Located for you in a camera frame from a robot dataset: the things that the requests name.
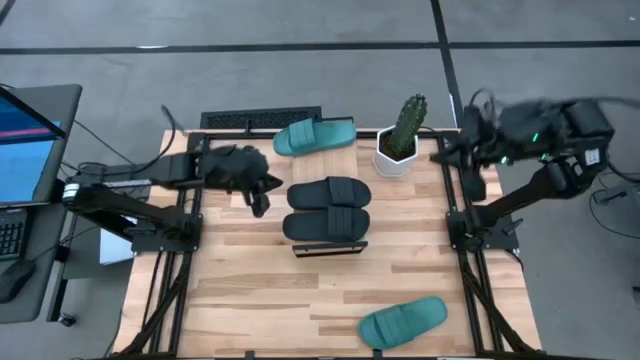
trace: wooden tabletop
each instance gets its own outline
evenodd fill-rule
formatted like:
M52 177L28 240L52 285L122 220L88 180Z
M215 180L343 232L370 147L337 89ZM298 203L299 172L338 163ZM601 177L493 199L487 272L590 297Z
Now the wooden tabletop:
M184 151L186 144L187 139L177 135L170 153ZM372 164L375 140L297 158L275 154L271 140L212 142L225 144L257 147L267 157L270 173L284 185L268 194L271 208L261 219L252 216L240 193L204 192L204 234L193 257L178 356L242 357L246 350L255 350L258 357L371 356L357 336L358 321L426 296L445 301L446 322L385 354L473 355L458 259L444 221L448 205L442 171L428 160L437 150L435 140L420 140L418 160L400 179L377 174ZM365 207L371 216L364 239L369 246L354 255L296 258L294 242L282 234L282 220L292 212L286 190L330 175L359 178L371 189L373 199ZM501 195L495 169L485 171L484 177L487 201L492 201ZM457 178L454 184L459 188ZM176 195L154 187L149 202L174 205ZM485 254L496 305L521 337L539 348L519 264L504 251ZM134 261L115 351L140 330L155 259L156 254L149 253ZM486 316L479 303L478 308L490 348ZM167 314L161 350L168 347L173 310Z

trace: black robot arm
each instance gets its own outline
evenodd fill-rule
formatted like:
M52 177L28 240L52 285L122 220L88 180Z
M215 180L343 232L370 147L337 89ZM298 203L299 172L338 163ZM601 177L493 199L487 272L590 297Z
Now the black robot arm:
M67 179L62 201L72 212L131 241L132 251L188 252L199 245L200 214L157 207L113 189L159 185L171 190L241 191L253 215L262 217L269 209L266 193L282 185L268 171L265 156L252 146L203 146L163 156L153 166L89 163Z
M459 169L471 201L486 198L481 168L525 159L543 163L528 184L489 205L468 209L468 230L492 226L541 199L569 199L583 193L606 169L606 151L614 134L598 104L589 100L524 102L506 107L495 118L469 105L463 121L458 138L431 160Z

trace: slide sandal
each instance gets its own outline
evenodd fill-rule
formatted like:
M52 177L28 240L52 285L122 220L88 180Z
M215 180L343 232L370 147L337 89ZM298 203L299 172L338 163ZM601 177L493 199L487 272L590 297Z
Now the slide sandal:
M371 190L360 180L329 176L324 180L291 185L289 206L298 210L322 210L329 206L360 208L371 202Z
M390 349L413 340L446 319L444 301L433 296L365 316L358 325L358 334L372 349Z
M318 212L289 214L282 222L284 235L298 241L357 241L368 229L366 211L333 206Z
M278 155L300 156L320 150L350 145L356 139L356 127L351 121L322 121L312 119L295 122L273 138Z

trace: cactus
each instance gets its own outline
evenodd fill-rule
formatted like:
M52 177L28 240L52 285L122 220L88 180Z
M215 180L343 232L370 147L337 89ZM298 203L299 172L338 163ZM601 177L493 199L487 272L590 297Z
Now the cactus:
M427 101L424 95L414 95L404 103L389 140L389 150L394 153L396 158L401 158L402 154L411 147L426 115Z

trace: keyboard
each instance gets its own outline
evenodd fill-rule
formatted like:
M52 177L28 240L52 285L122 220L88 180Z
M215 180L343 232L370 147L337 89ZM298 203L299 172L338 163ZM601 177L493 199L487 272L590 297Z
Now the keyboard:
M322 119L320 106L203 112L201 129L244 129L249 122L252 129L283 129L305 119Z
M0 261L24 255L29 225L27 209L0 210Z

